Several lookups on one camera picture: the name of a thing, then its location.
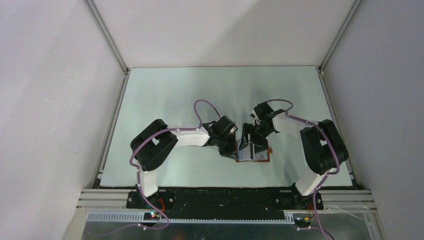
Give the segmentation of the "card with black stripe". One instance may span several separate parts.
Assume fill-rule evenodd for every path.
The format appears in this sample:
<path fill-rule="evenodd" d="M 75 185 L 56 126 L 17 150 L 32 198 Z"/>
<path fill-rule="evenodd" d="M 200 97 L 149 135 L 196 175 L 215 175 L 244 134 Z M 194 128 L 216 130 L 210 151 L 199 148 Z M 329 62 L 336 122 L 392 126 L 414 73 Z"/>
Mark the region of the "card with black stripe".
<path fill-rule="evenodd" d="M 239 162 L 267 162 L 268 160 L 268 152 L 255 153 L 253 143 L 239 151 Z"/>

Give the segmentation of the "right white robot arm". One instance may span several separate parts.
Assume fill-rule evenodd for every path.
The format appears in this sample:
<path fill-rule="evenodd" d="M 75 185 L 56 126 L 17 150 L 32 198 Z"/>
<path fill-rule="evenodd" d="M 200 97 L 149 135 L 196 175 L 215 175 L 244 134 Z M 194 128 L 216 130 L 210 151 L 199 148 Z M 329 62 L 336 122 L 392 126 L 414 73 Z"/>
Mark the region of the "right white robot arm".
<path fill-rule="evenodd" d="M 252 123 L 244 123 L 238 143 L 238 153 L 250 150 L 246 160 L 254 160 L 256 154 L 269 148 L 268 136 L 285 132 L 301 140 L 307 167 L 292 186 L 291 204 L 304 209 L 311 202 L 311 196 L 324 184 L 329 176 L 337 175 L 341 164 L 349 158 L 349 152 L 334 122 L 330 119 L 312 121 L 290 113 L 293 104 L 287 109 L 274 110 L 264 101 L 256 105 L 252 112 Z"/>

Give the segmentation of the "brown leather card holder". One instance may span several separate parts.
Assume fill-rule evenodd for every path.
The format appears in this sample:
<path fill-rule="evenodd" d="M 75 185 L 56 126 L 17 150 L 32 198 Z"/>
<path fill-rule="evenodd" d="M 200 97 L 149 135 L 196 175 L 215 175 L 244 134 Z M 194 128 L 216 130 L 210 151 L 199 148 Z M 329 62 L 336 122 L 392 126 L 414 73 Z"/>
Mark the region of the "brown leather card holder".
<path fill-rule="evenodd" d="M 268 146 L 264 151 L 256 151 L 255 145 L 248 140 L 247 146 L 242 150 L 238 150 L 236 163 L 253 162 L 253 163 L 269 163 L 273 149 Z"/>

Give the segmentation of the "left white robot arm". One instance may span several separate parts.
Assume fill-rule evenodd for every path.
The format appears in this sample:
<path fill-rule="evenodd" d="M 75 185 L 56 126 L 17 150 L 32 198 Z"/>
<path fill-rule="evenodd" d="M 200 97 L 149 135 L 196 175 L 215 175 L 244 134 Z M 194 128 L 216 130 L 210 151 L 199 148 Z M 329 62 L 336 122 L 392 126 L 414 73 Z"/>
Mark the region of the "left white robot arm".
<path fill-rule="evenodd" d="M 174 148 L 217 147 L 220 156 L 238 159 L 237 130 L 234 121 L 225 115 L 217 121 L 201 122 L 197 127 L 169 127 L 162 119 L 154 120 L 130 143 L 129 164 L 136 168 L 136 186 L 141 192 L 138 201 L 145 208 L 156 206 L 157 169 Z"/>

